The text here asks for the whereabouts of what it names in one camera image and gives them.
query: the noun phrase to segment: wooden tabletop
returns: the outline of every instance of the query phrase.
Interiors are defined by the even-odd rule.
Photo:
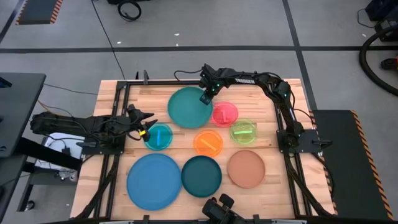
[[[300,79],[286,79],[292,87],[296,102],[295,108],[308,111],[304,91]],[[116,80],[104,80],[99,88],[94,115],[111,114]],[[239,118],[250,119],[257,126],[257,139],[250,145],[239,145],[230,140],[228,128],[219,128],[207,123],[202,128],[185,129],[177,126],[167,113],[167,102],[172,94],[182,85],[132,86],[129,93],[129,104],[146,113],[155,113],[153,119],[168,124],[174,134],[171,145],[160,153],[173,158],[182,169],[184,163],[196,156],[192,142],[197,133],[204,129],[212,129],[221,135],[224,141],[222,152],[214,159],[220,165],[223,180],[217,192],[208,197],[219,198],[222,193],[234,199],[233,210],[244,218],[252,218],[259,214],[260,218],[293,218],[293,208],[283,155],[279,152],[276,138],[277,121],[274,104],[258,86],[233,85],[223,89],[213,102],[228,101],[236,105]],[[121,107],[124,93],[121,93]],[[304,128],[311,128],[310,119],[296,111],[297,120]],[[243,189],[233,184],[228,177],[226,165],[229,158],[239,150],[251,150],[261,156],[266,165],[266,176],[262,183],[253,189]],[[132,165],[142,156],[153,153],[145,147],[143,141],[127,138],[124,154],[121,156],[113,202],[112,220],[142,220],[150,215],[152,220],[191,220],[207,218],[201,210],[208,198],[196,198],[183,187],[180,194],[168,207],[159,211],[146,211],[134,205],[126,189],[126,179]],[[326,183],[323,166],[310,154],[301,154],[302,166],[307,187],[315,198],[330,213],[334,213],[333,205]],[[83,164],[80,172],[71,217],[78,215],[92,198],[98,188],[103,156],[93,156]],[[304,214],[302,197],[299,190],[298,202]],[[104,193],[101,215],[104,215],[108,193]]]

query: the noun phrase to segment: gray floor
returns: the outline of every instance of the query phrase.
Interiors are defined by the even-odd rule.
[[[360,46],[374,33],[356,22],[356,12],[368,0],[289,0],[301,46]],[[0,28],[17,0],[0,0]],[[292,46],[284,6],[279,0],[151,0],[140,2],[142,17],[125,22],[106,0],[95,2],[115,47],[170,47],[215,45]],[[364,14],[363,22],[369,22]],[[388,45],[379,41],[374,45]],[[64,0],[54,25],[16,26],[8,30],[0,49],[109,47],[90,0]],[[173,78],[176,69],[198,70],[203,63],[238,70],[275,72],[301,78],[294,51],[174,51],[116,53],[126,78],[148,71],[151,78]],[[379,170],[392,211],[398,214],[396,131],[398,98],[369,81],[359,67],[358,52],[304,52],[305,64],[318,109],[356,110]],[[398,86],[396,72],[378,63],[396,52],[370,52],[369,64],[381,78]],[[121,79],[112,53],[0,54],[0,72],[45,73],[46,83],[96,92],[100,80]],[[181,75],[181,78],[195,77]],[[45,86],[40,100],[64,108],[74,116],[89,116],[96,98]],[[34,113],[43,111],[38,105]],[[28,129],[24,136],[41,141]],[[17,195],[25,179],[19,181]],[[43,223],[66,220],[73,203],[73,187],[36,187],[37,208],[16,213],[13,197],[3,223]]]

